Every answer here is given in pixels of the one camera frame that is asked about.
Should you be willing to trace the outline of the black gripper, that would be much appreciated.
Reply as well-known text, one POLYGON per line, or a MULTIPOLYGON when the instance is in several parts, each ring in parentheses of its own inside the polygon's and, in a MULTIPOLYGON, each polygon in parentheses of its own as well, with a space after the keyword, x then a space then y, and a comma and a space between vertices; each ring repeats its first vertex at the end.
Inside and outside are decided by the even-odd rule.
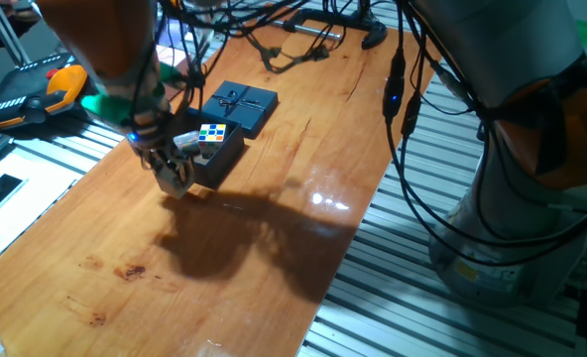
POLYGON ((180 182, 194 182, 194 150, 181 149, 175 137, 193 129, 183 115, 168 111, 138 113, 127 127, 126 138, 142 166, 154 175, 160 190, 167 192, 166 164, 174 163, 180 182))

